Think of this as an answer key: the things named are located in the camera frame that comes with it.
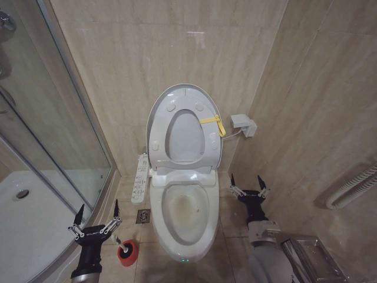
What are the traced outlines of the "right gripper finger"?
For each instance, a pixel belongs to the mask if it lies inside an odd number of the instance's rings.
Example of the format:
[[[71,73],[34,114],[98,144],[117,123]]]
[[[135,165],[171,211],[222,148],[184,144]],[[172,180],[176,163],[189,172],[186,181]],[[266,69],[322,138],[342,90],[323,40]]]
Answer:
[[[243,197],[243,196],[246,196],[247,193],[244,192],[243,190],[239,189],[236,184],[235,184],[235,179],[234,179],[234,176],[233,174],[231,174],[231,178],[230,178],[230,181],[231,181],[231,184],[230,184],[230,191],[232,194],[236,195],[237,197]]]
[[[259,186],[260,186],[260,192],[258,194],[261,198],[266,198],[266,196],[269,194],[270,189],[266,186],[264,180],[258,175],[257,176]]]

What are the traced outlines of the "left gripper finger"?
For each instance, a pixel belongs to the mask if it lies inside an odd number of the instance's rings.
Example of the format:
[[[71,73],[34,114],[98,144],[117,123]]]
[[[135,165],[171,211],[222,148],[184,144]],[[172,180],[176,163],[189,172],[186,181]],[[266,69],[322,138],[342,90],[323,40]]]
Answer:
[[[120,217],[120,209],[118,206],[118,199],[115,200],[113,218],[105,224],[105,226],[100,230],[100,234],[113,233],[121,224],[122,218]]]
[[[74,222],[71,226],[67,227],[67,230],[71,232],[74,239],[80,239],[84,237],[84,233],[80,228],[80,224],[82,222],[83,214],[84,214],[84,204],[80,207],[79,211],[75,215]]]

